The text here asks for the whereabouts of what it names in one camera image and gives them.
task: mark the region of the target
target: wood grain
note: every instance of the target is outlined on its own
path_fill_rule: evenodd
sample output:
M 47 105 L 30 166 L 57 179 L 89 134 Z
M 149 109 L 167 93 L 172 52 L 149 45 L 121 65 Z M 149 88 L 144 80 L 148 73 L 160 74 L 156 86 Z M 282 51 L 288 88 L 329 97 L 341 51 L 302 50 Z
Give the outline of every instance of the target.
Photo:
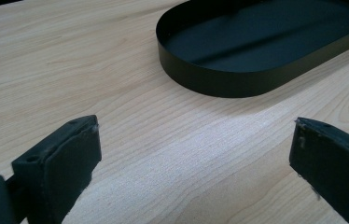
M 296 117 L 349 132 L 349 51 L 264 95 L 204 96 L 158 59 L 156 23 L 179 3 L 0 6 L 0 175 L 96 114 L 103 160 L 64 223 L 344 223 L 288 153 Z

